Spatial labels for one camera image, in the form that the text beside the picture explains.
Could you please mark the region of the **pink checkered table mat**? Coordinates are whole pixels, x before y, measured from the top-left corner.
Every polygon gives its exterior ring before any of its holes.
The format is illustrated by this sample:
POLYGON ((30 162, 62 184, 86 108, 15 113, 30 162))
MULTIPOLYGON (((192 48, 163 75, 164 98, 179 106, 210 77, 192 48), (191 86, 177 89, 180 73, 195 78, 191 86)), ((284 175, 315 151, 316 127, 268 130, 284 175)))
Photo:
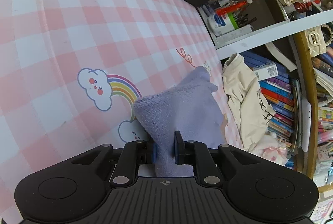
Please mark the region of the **pink checkered table mat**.
POLYGON ((100 144, 143 135, 132 104, 203 66, 222 131, 241 147, 222 65, 183 0, 1 0, 1 217, 19 223, 17 184, 100 144))

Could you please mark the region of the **cream quilted handbag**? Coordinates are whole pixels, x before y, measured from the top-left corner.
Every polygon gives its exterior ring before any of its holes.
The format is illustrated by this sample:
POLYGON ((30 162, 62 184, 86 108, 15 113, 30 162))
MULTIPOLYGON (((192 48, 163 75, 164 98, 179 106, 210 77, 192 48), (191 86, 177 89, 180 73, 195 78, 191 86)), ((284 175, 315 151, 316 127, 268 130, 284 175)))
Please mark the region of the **cream quilted handbag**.
POLYGON ((326 53, 326 43, 320 27, 305 30, 308 49, 311 57, 326 53))

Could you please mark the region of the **purple and brown sweater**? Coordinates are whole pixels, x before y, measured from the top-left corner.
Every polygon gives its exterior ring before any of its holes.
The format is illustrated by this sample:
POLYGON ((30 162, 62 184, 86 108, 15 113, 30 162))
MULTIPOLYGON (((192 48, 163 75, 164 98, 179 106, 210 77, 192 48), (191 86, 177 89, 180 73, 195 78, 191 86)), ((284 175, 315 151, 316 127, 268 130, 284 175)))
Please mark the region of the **purple and brown sweater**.
POLYGON ((178 85, 135 101, 135 116, 156 143, 158 177, 193 176, 191 166, 175 163, 176 130, 183 140, 202 142, 209 148, 226 142, 221 130, 225 119, 212 95, 216 91, 217 86, 210 82, 208 71, 199 66, 178 85))

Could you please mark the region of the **cream cloth garment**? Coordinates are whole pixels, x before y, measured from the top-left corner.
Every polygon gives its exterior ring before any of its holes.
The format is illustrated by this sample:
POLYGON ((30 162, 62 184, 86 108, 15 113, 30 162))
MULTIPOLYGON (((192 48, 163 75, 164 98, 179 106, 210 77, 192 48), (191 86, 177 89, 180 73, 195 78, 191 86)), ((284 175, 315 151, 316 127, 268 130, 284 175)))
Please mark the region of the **cream cloth garment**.
POLYGON ((249 150, 265 135, 275 111, 261 92, 256 74, 240 54, 233 54, 225 62, 222 80, 243 148, 249 150))

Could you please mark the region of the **white tablet device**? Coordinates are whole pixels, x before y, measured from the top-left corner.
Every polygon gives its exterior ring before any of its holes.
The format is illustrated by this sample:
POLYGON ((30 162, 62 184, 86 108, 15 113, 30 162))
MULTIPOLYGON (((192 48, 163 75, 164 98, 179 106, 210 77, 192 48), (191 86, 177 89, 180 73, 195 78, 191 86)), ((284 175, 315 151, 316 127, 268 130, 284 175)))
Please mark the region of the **white tablet device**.
POLYGON ((312 107, 309 101, 301 99, 301 148, 303 152, 308 152, 311 135, 312 107))

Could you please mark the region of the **wooden bookshelf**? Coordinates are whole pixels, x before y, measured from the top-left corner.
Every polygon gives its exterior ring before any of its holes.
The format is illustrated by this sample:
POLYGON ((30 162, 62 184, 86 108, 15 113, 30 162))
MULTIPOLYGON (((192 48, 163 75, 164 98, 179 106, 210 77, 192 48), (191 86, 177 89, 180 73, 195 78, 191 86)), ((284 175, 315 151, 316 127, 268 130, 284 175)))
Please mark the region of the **wooden bookshelf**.
POLYGON ((332 22, 332 11, 319 11, 309 17, 291 21, 279 0, 254 0, 248 11, 257 18, 253 32, 230 41, 223 41, 211 33, 211 39, 220 59, 226 59, 234 53, 260 48, 272 42, 296 64, 297 68, 293 74, 298 76, 301 92, 312 106, 309 147, 307 152, 299 153, 297 165, 299 171, 313 178, 318 145, 318 101, 305 30, 332 22))

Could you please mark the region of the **small white medicine box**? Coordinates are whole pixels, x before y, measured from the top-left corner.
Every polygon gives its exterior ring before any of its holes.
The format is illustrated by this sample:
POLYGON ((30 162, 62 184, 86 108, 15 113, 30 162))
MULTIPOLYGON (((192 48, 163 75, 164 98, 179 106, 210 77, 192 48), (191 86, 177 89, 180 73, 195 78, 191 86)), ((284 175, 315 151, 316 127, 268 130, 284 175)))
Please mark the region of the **small white medicine box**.
POLYGON ((267 80, 279 75, 278 68, 275 63, 266 63, 264 65, 256 66, 253 67, 252 70, 259 81, 267 80))

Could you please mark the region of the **white pink bunny plush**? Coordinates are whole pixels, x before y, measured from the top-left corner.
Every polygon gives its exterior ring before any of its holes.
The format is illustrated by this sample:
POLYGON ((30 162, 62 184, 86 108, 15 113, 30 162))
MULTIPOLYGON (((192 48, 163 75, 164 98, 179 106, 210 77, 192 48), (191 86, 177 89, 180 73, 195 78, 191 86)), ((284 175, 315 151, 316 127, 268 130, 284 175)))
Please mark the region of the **white pink bunny plush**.
POLYGON ((282 166, 288 161, 286 144, 278 140, 275 133, 265 134, 251 146, 249 152, 282 166))

